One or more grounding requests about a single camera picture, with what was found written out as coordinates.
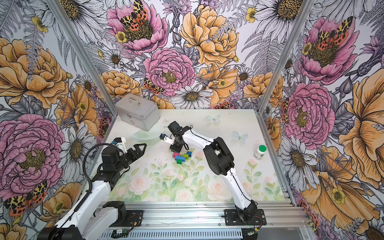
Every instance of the black mounting plate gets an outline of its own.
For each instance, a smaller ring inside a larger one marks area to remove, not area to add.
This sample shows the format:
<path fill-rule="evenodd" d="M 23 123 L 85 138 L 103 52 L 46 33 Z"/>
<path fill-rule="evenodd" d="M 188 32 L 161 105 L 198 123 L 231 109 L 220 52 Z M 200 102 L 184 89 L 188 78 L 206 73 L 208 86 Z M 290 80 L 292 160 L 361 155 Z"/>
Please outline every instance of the black mounting plate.
<path fill-rule="evenodd" d="M 255 227 L 260 226 L 260 220 L 261 225 L 266 225 L 266 219 L 263 209 L 257 209 L 255 212 L 255 216 L 253 219 L 253 222 L 248 222 L 244 224 L 238 217 L 238 210 L 237 209 L 225 209 L 224 215 L 229 216 L 225 217 L 225 225 L 226 226 L 236 226 L 236 225 L 255 225 Z"/>
<path fill-rule="evenodd" d="M 143 220 L 143 212 L 144 211 L 143 210 L 126 210 L 126 211 L 127 211 L 127 214 L 126 214 L 127 220 L 121 225 L 112 224 L 111 227 L 129 227 L 129 228 L 131 228 L 135 222 L 137 222 L 135 227 L 141 226 L 141 221 Z"/>

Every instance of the blue block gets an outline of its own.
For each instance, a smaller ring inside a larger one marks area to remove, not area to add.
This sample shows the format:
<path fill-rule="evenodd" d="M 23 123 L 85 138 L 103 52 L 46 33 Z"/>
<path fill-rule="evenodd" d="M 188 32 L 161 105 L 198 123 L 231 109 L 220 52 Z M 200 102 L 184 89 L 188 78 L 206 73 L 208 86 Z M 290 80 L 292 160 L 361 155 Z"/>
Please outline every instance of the blue block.
<path fill-rule="evenodd" d="M 183 162 L 185 162 L 185 157 L 182 157 L 182 156 L 176 156 L 176 157 L 175 157 L 175 160 L 177 160 L 177 159 L 179 159 L 179 160 L 183 160 Z"/>

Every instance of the green bottle cap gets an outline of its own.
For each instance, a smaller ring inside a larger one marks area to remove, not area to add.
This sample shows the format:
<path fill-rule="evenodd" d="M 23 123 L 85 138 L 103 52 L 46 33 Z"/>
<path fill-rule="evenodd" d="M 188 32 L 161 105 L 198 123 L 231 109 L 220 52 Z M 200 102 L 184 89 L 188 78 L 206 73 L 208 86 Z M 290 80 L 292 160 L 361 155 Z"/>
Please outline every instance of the green bottle cap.
<path fill-rule="evenodd" d="M 259 146 L 259 151 L 260 151 L 260 152 L 266 152 L 266 146 L 264 146 L 264 145 L 260 145 L 260 146 Z"/>

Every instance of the floral tabletop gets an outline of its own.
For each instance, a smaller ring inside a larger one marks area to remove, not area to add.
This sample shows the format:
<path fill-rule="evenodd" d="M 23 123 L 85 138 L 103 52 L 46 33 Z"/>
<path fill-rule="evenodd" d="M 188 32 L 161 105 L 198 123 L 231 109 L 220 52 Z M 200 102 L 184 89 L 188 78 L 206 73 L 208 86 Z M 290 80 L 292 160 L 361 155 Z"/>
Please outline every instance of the floral tabletop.
<path fill-rule="evenodd" d="M 116 120 L 107 142 L 125 137 L 127 148 L 136 143 L 147 143 L 139 160 L 130 165 L 120 181 L 105 199 L 117 201 L 231 201 L 232 196 L 221 177 L 209 168 L 204 153 L 189 146 L 192 157 L 176 164 L 169 144 L 161 141 L 162 132 L 170 135 L 167 126 L 177 121 L 181 126 L 193 125 L 194 130 L 207 137 L 222 137 L 235 160 L 235 168 L 246 192 L 255 201 L 284 200 L 273 164 L 266 153 L 261 160 L 253 158 L 257 147 L 264 143 L 260 127 L 252 109 L 167 109 L 160 110 L 160 119 L 148 132 Z"/>

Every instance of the vent grille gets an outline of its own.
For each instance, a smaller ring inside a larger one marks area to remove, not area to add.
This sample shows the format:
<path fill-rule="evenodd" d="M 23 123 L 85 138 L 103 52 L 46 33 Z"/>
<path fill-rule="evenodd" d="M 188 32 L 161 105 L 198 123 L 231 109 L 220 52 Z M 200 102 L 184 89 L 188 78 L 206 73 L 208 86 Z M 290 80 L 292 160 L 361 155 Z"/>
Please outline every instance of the vent grille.
<path fill-rule="evenodd" d="M 114 240 L 111 238 L 113 229 L 106 230 L 99 240 Z M 226 229 L 134 229 L 127 237 L 119 239 L 127 240 L 162 240 L 162 239 L 241 239 L 240 228 Z"/>

